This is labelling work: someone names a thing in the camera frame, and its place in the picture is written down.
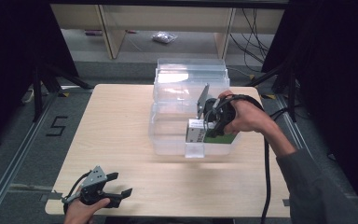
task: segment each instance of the wooden table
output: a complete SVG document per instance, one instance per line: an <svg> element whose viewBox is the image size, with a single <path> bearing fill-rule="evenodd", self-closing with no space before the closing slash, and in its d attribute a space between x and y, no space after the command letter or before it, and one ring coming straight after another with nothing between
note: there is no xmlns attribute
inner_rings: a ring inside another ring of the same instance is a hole
<svg viewBox="0 0 358 224"><path fill-rule="evenodd" d="M256 89L233 87L259 99ZM150 85L98 85L80 121L53 190L66 195L77 179L101 165L117 180L107 193L133 188L119 208L97 215L124 217L260 217L266 199L264 143L259 133L243 133L241 143L226 156L186 159L159 156L148 137ZM273 153L272 195L268 217L290 217L282 199L289 193ZM60 200L46 211L62 214Z"/></svg>

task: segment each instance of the clear plastic container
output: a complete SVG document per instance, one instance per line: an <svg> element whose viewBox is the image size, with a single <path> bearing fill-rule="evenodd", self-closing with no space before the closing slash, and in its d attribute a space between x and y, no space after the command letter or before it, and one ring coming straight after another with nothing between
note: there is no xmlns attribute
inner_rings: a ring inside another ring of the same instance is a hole
<svg viewBox="0 0 358 224"><path fill-rule="evenodd" d="M229 89L223 60L159 59L154 83L154 103L150 111L149 136L159 155L227 155L232 144L186 143L189 119L197 116L197 101L209 84L208 98Z"/></svg>

